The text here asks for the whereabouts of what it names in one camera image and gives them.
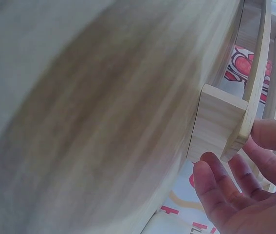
red pattern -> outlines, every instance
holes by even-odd
[[[230,61],[230,64],[227,68],[227,71],[224,77],[228,81],[243,82],[244,87],[247,83],[248,76],[250,74],[251,65],[254,59],[254,53],[243,49],[240,46],[235,46],[234,52]],[[262,87],[262,94],[260,102],[265,104],[270,76],[272,73],[272,62],[268,61],[265,71],[264,83]]]

wooden frame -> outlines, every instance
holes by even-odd
[[[248,50],[255,47],[244,95],[240,99],[207,84],[203,87],[188,156],[196,162],[204,152],[212,151],[220,157],[232,175],[226,162],[238,152],[246,159],[263,188],[273,191],[275,186],[263,177],[241,149],[249,137],[256,116],[268,58],[272,60],[273,66],[262,118],[276,119],[276,15],[271,14],[270,1],[262,2],[262,10],[258,6],[258,1],[255,4],[248,1],[245,3],[237,39],[239,46]],[[261,11],[258,38],[254,41],[256,32],[251,30],[246,19],[249,18],[253,23]]]
[[[246,14],[246,16],[247,14],[250,14],[247,12],[247,9],[254,9],[253,12],[262,12],[262,14],[260,17],[255,56],[243,98],[235,100],[235,97],[233,98],[233,96],[227,97],[234,100],[231,104],[233,106],[235,105],[235,107],[228,109],[227,111],[231,111],[231,113],[226,114],[227,116],[234,116],[235,124],[227,124],[224,119],[218,121],[220,117],[223,117],[223,115],[216,110],[210,113],[214,114],[213,119],[203,115],[206,108],[212,108],[215,105],[219,110],[222,110],[227,103],[225,100],[221,99],[221,97],[228,96],[228,94],[224,91],[214,90],[214,99],[210,99],[210,105],[208,106],[206,104],[206,90],[210,90],[212,88],[205,85],[202,91],[192,140],[188,152],[189,158],[194,162],[199,160],[200,155],[206,151],[215,152],[216,155],[221,157],[223,161],[228,161],[238,150],[240,150],[249,137],[259,104],[266,63],[268,60],[268,48],[271,34],[271,2],[263,0],[261,5],[253,4],[251,2],[245,3],[240,25],[243,29],[242,37],[246,35],[247,30],[249,30],[250,34],[253,34],[253,30],[251,30],[251,28],[243,26],[243,19],[245,18],[244,14]],[[238,107],[241,106],[242,103],[246,103],[246,109],[238,112],[238,115],[233,113],[236,109],[238,109]],[[208,136],[208,139],[203,140],[203,136]]]

